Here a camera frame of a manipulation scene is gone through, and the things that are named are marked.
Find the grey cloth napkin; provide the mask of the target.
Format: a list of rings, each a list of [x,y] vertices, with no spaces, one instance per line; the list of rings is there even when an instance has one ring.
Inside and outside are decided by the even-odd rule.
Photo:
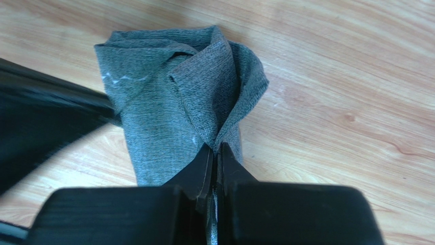
[[[269,86],[260,59],[219,27],[114,31],[94,46],[141,189],[159,189],[202,147],[230,146]]]

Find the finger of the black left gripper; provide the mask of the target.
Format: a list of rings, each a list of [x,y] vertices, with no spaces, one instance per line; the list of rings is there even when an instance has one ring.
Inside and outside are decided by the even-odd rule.
[[[1,193],[118,120],[106,94],[1,59]]]

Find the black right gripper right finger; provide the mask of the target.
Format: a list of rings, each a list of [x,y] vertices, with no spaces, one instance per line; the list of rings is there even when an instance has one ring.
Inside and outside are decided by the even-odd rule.
[[[217,158],[218,244],[383,244],[372,209],[348,186],[260,182],[227,143]]]

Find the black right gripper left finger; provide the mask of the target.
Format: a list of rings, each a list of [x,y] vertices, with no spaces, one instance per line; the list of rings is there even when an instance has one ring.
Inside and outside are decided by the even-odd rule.
[[[26,244],[207,244],[213,151],[162,186],[64,188],[38,213]]]

